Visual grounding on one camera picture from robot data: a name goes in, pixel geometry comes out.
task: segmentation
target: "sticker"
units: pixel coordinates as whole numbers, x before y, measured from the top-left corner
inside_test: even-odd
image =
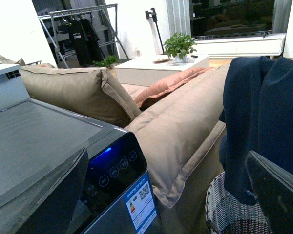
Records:
[[[143,234],[157,216],[148,176],[145,173],[125,194],[124,200],[137,234]]]
[[[74,33],[73,36],[74,36],[74,39],[82,38],[82,35],[80,33]]]

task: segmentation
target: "white coffee table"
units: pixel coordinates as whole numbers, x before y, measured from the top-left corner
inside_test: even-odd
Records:
[[[197,58],[187,55],[187,62],[182,63],[176,63],[174,58],[163,63],[153,63],[158,59],[168,58],[167,55],[141,56],[115,66],[114,70],[120,83],[151,86],[169,75],[191,67],[209,67],[208,55],[193,55]]]

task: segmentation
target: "control panel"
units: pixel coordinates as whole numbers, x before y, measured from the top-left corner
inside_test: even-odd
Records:
[[[90,160],[80,201],[93,220],[146,171],[147,163],[133,133],[123,135]]]

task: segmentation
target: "qr code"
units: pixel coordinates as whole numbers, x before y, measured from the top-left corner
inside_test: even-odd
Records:
[[[139,195],[141,198],[141,201],[147,196],[147,194],[150,192],[150,189],[148,188],[148,185],[146,184],[143,189],[140,190]]]

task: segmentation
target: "wicker basket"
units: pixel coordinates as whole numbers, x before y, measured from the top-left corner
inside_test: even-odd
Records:
[[[206,220],[210,234],[272,234],[257,203],[244,205],[224,189],[225,173],[210,184],[206,197]]]

